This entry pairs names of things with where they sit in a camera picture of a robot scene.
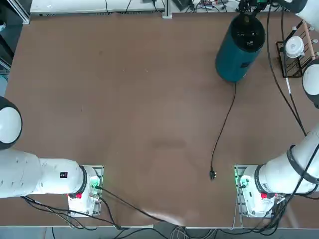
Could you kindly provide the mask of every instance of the black band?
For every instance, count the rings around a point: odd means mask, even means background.
[[[75,195],[80,193],[82,194],[85,190],[85,187],[86,187],[86,183],[88,181],[88,175],[86,174],[86,171],[84,169],[83,166],[79,165],[80,169],[82,170],[82,173],[83,173],[83,182],[82,182],[82,185],[80,187],[80,189],[76,192],[76,193],[69,193],[69,197],[70,198],[75,198]]]
[[[291,151],[293,147],[295,147],[295,145],[291,145],[290,148],[287,150],[287,158],[288,158],[288,161],[290,162],[290,165],[292,166],[292,168],[295,170],[296,173],[299,174],[300,177],[302,177],[304,174],[304,179],[306,181],[313,183],[313,184],[318,184],[319,178],[315,178],[307,172],[304,173],[304,169],[301,168],[301,166],[296,162],[296,160],[293,156],[293,153]]]
[[[256,187],[257,187],[257,190],[259,193],[267,193],[265,191],[265,189],[263,188],[263,186],[261,186],[261,183],[259,181],[259,171],[260,171],[262,166],[264,166],[264,164],[258,165],[256,170],[255,170],[255,174],[254,174],[255,184],[256,184]]]

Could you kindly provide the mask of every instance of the floor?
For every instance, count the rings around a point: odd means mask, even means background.
[[[170,224],[160,224],[156,225],[155,228],[169,238],[173,225]],[[136,231],[137,229],[130,229],[128,232],[121,234],[121,237]],[[188,233],[193,238],[201,238],[203,235],[206,235],[208,232],[207,229],[192,229],[188,230]],[[233,233],[240,233],[241,230],[235,230]],[[56,239],[113,239],[119,233],[115,228],[98,228],[96,231],[83,231],[70,228],[54,228],[54,234]],[[278,230],[273,236],[272,239],[299,239],[299,238],[318,238],[318,230]],[[223,232],[219,231],[217,234],[217,239],[259,239],[263,238],[263,235],[259,234],[246,234],[246,235],[226,235]],[[0,228],[0,239],[53,239],[51,228]],[[137,232],[127,238],[130,239],[162,239],[163,237],[158,235],[156,232],[151,230],[145,230],[142,232]]]

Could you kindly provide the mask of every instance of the tabletop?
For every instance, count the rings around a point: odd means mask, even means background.
[[[236,13],[54,16],[23,26],[6,97],[21,111],[15,148],[38,157],[104,165],[104,186],[152,215],[189,227],[227,228],[236,202],[235,164],[260,164],[303,134],[272,78],[266,46],[245,78],[214,156],[213,146],[233,97],[215,70],[215,57]],[[259,18],[266,23],[266,15]],[[285,17],[285,29],[300,19]],[[270,22],[271,55],[280,84],[275,42],[280,13]],[[300,79],[291,87],[307,131],[318,111]],[[123,226],[155,223],[102,195]],[[37,200],[67,208],[65,195]],[[66,225],[20,198],[1,199],[0,225]],[[293,199],[282,227],[319,228],[317,202]],[[102,218],[108,219],[102,206]],[[107,226],[82,219],[88,226]],[[257,220],[245,219],[253,227]]]

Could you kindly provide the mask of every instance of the plug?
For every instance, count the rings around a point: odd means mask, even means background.
[[[210,168],[209,177],[211,181],[216,178],[216,172],[213,170],[213,167]]]

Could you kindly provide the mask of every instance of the cylindrical container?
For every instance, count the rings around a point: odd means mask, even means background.
[[[286,42],[286,54],[289,58],[297,58],[304,52],[304,42],[299,36],[293,36]]]
[[[217,53],[215,65],[221,78],[237,82],[247,73],[265,43],[265,30],[255,17],[235,17]]]

